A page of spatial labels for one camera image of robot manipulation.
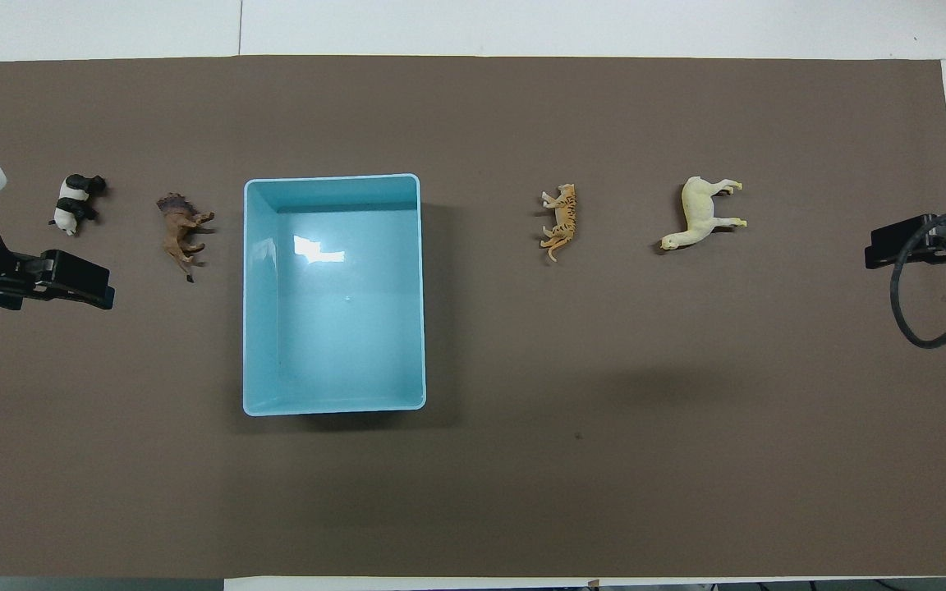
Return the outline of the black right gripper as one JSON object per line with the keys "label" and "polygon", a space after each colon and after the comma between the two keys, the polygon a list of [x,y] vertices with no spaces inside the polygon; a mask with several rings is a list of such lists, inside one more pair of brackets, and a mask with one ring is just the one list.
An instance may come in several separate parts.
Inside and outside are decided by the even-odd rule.
{"label": "black right gripper", "polygon": [[922,214],[875,229],[865,247],[865,268],[894,265],[904,250],[908,263],[946,264],[946,214]]}

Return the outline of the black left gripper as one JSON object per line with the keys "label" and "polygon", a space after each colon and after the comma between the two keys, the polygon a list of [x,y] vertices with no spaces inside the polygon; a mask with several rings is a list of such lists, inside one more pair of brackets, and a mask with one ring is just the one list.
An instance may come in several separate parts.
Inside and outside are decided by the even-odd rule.
{"label": "black left gripper", "polygon": [[20,310],[24,300],[74,300],[113,309],[115,288],[105,267],[62,250],[28,255],[15,252],[12,266],[0,274],[0,307]]}

